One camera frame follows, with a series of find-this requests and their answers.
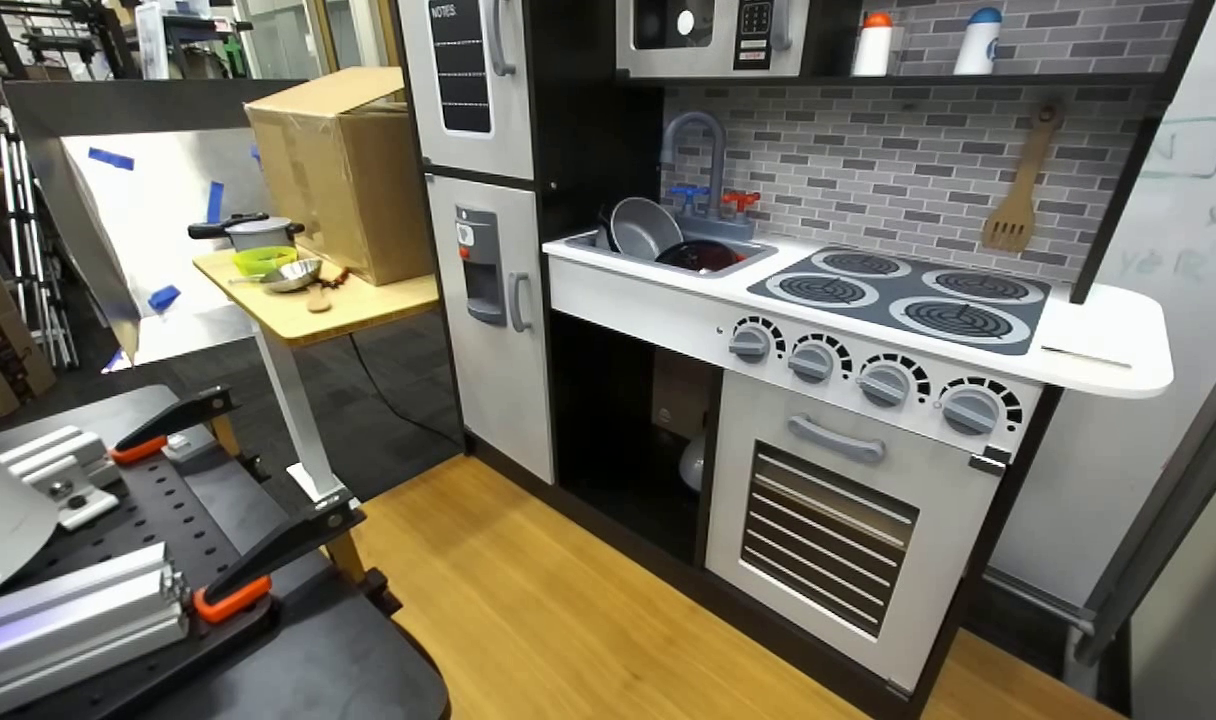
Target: gray brick backsplash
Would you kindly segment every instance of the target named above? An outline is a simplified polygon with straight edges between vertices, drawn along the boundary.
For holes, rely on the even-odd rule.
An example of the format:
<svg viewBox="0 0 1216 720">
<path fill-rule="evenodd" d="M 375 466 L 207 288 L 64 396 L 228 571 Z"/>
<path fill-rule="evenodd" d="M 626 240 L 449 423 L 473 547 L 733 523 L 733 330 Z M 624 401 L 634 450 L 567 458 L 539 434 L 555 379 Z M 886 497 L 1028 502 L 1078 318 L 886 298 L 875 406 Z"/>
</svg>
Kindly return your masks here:
<svg viewBox="0 0 1216 720">
<path fill-rule="evenodd" d="M 1028 119 L 1060 97 L 1062 119 L 1037 190 L 1028 251 L 979 245 L 1008 197 Z M 727 190 L 758 192 L 758 236 L 861 245 L 964 267 L 1070 285 L 1147 114 L 1145 88 L 837 88 L 684 85 L 669 117 L 704 107 L 724 126 Z M 684 133 L 673 179 L 706 179 L 706 135 Z"/>
<path fill-rule="evenodd" d="M 1004 13 L 995 72 L 1163 72 L 1192 0 L 862 0 L 896 16 L 890 77 L 947 77 L 979 4 Z"/>
</svg>

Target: play kitchen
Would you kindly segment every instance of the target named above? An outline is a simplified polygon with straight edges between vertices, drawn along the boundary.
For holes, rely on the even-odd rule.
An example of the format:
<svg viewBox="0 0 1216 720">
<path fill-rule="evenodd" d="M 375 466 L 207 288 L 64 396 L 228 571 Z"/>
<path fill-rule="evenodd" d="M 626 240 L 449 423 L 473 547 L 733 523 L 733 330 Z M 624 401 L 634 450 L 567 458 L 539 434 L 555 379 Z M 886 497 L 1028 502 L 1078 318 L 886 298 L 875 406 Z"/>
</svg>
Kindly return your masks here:
<svg viewBox="0 0 1216 720">
<path fill-rule="evenodd" d="M 890 715 L 924 710 L 1060 388 L 1173 379 L 1147 298 L 1070 292 L 1173 46 L 1046 41 L 1078 16 L 1011 0 L 979 19 L 1016 81 L 959 81 L 976 9 L 940 0 L 896 16 L 924 81 L 848 85 L 861 13 L 400 4 L 473 450 Z M 757 77 L 791 85 L 724 85 Z"/>
</svg>

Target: oven door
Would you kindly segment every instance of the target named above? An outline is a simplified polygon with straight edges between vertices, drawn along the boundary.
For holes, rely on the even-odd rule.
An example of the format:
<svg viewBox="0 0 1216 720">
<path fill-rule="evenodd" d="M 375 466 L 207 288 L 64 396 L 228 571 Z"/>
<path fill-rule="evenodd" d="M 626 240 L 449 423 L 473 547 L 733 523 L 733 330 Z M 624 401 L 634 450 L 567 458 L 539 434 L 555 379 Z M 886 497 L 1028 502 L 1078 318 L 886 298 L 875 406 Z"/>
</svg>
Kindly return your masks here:
<svg viewBox="0 0 1216 720">
<path fill-rule="evenodd" d="M 524 0 L 400 0 L 421 153 L 533 179 Z"/>
<path fill-rule="evenodd" d="M 704 564 L 910 692 L 991 497 L 959 450 L 724 373 Z"/>
<path fill-rule="evenodd" d="M 800 77 L 809 0 L 615 0 L 615 67 L 645 81 Z"/>
</svg>

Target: cabinet door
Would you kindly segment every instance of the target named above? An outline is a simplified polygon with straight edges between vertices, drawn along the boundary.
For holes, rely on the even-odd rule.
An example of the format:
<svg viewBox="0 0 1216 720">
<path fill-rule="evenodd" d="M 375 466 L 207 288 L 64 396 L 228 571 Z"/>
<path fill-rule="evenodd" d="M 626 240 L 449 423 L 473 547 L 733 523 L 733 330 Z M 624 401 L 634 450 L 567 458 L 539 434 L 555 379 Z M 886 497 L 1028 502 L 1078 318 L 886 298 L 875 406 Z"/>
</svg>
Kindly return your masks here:
<svg viewBox="0 0 1216 720">
<path fill-rule="evenodd" d="M 426 178 L 465 430 L 553 481 L 534 197 Z"/>
<path fill-rule="evenodd" d="M 400 0 L 426 164 L 533 179 L 524 0 Z"/>
</svg>

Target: oven window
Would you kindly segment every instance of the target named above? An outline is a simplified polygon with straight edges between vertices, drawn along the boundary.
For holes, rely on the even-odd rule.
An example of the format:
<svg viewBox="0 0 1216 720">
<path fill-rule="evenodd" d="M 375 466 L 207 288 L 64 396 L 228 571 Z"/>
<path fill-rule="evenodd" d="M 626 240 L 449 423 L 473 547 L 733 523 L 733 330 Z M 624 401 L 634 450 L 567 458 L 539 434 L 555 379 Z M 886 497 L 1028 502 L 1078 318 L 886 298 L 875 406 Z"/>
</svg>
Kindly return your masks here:
<svg viewBox="0 0 1216 720">
<path fill-rule="evenodd" d="M 630 0 L 634 50 L 706 50 L 715 0 Z"/>
<path fill-rule="evenodd" d="M 480 0 L 432 0 L 442 127 L 491 133 Z"/>
<path fill-rule="evenodd" d="M 879 636 L 914 522 L 882 491 L 757 443 L 738 559 Z"/>
</svg>

